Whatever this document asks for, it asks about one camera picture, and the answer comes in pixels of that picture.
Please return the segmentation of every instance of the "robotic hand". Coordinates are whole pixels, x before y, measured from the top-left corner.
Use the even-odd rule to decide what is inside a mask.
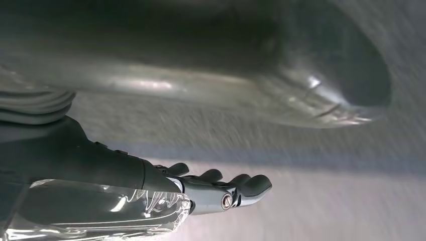
[[[0,237],[122,240],[175,231],[189,215],[252,205],[272,184],[263,175],[222,182],[211,169],[154,166],[87,139],[75,120],[0,122]]]

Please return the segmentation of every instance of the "screw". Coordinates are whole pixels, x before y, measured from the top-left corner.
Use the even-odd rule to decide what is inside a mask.
[[[226,193],[222,197],[222,208],[223,210],[228,210],[232,205],[232,196],[229,193]]]

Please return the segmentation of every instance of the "gray floor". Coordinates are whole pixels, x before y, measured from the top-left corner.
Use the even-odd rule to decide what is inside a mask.
[[[170,240],[426,240],[426,2],[334,0],[393,75],[387,118],[336,130],[284,127],[135,96],[79,95],[89,137],[200,173],[270,176],[259,204],[190,217]]]

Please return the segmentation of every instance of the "metallic surface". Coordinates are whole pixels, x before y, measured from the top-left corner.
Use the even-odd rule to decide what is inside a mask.
[[[222,197],[222,208],[224,210],[228,210],[230,209],[231,205],[232,205],[232,196],[229,193],[226,193],[223,197]]]
[[[2,1],[0,65],[302,127],[369,122],[390,102],[378,51],[318,0]]]

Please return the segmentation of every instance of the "prosthetic hand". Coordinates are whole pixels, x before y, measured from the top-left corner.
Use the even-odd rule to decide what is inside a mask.
[[[263,175],[222,182],[183,163],[154,166],[89,141],[69,117],[32,126],[0,123],[3,241],[127,239],[176,230],[189,215],[252,205],[272,184]]]

